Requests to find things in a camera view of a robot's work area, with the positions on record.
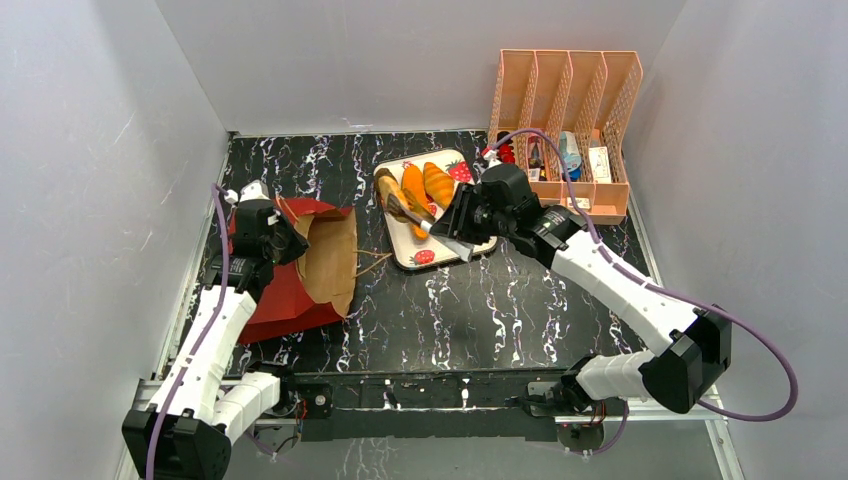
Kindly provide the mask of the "small striped fake croissant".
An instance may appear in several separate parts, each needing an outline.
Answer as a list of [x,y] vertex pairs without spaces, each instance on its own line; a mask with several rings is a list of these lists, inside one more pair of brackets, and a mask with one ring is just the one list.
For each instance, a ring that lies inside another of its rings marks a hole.
[[406,214],[411,211],[411,207],[394,175],[390,170],[380,168],[375,172],[374,179],[377,197],[385,212],[397,221],[407,223],[409,219]]

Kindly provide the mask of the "red brown paper bag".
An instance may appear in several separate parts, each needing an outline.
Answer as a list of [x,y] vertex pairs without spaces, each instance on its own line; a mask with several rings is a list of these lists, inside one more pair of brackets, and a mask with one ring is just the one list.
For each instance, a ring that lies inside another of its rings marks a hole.
[[309,242],[305,254],[274,268],[238,342],[251,344],[343,320],[358,275],[358,226],[353,207],[305,197],[275,199]]

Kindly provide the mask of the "metal tongs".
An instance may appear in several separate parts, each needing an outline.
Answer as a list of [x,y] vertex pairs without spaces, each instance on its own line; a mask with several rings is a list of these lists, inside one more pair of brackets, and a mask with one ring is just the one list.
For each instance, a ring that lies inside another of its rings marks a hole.
[[414,213],[412,210],[407,208],[396,195],[390,194],[387,197],[385,207],[387,208],[388,213],[397,220],[405,218],[409,223],[419,227],[429,235],[434,236],[440,243],[455,253],[461,261],[471,261],[474,253],[473,244],[452,239],[446,233],[439,232],[437,230],[437,224],[427,221],[419,214]]

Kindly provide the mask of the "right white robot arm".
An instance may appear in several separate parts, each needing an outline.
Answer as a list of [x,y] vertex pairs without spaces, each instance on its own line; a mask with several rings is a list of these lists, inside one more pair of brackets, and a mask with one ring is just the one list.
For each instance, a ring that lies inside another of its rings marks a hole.
[[475,245],[508,240],[590,293],[645,343],[641,352],[580,359],[551,392],[531,395],[534,406],[587,414],[608,398],[640,397],[685,414],[729,367],[726,318],[656,292],[650,278],[592,237],[579,214],[542,205],[513,164],[487,169],[474,185],[459,184],[441,217],[421,227],[464,261]]

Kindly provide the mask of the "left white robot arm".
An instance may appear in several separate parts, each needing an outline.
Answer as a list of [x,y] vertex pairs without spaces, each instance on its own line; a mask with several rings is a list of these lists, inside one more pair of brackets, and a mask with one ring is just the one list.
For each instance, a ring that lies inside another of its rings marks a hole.
[[263,370],[219,392],[275,266],[308,247],[265,195],[241,195],[233,220],[234,231],[222,234],[222,251],[207,268],[194,324],[171,371],[148,404],[123,421],[123,438],[143,479],[221,479],[233,444],[263,413],[286,416],[297,407],[297,387]]

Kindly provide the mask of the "fake bread loaf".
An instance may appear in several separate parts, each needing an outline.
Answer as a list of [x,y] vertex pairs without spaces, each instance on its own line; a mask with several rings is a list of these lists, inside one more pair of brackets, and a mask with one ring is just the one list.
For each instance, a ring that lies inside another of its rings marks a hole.
[[418,166],[407,164],[404,167],[401,189],[407,195],[410,209],[414,213],[419,214],[426,221],[435,221],[435,210],[427,199],[423,173]]
[[426,162],[423,182],[427,195],[442,209],[447,209],[454,195],[455,180],[432,162]]

